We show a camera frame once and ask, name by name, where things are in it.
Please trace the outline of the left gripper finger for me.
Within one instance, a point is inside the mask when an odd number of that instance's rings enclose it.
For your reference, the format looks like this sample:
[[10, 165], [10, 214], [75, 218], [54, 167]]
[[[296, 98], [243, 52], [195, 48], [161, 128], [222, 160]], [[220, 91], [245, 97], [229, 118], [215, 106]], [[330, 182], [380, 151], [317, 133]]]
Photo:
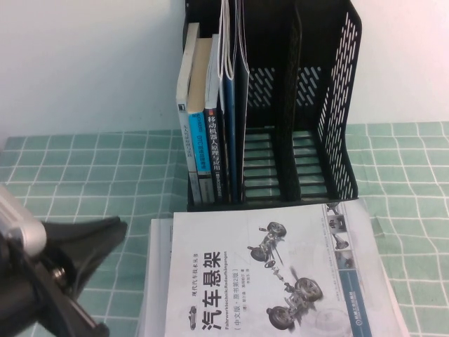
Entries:
[[95, 271], [126, 237], [127, 222], [117, 216], [82, 223], [44, 222], [46, 247], [41, 254], [49, 271], [63, 270], [58, 283], [80, 294]]

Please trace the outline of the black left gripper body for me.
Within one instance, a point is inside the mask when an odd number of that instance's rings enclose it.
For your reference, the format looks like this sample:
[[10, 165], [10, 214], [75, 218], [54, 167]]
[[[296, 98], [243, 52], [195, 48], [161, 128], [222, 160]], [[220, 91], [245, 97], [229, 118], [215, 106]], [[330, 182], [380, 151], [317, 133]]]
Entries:
[[108, 336], [58, 283], [63, 270], [48, 270], [41, 254], [31, 257], [17, 242], [1, 243], [1, 335], [17, 336], [34, 323], [53, 336]]

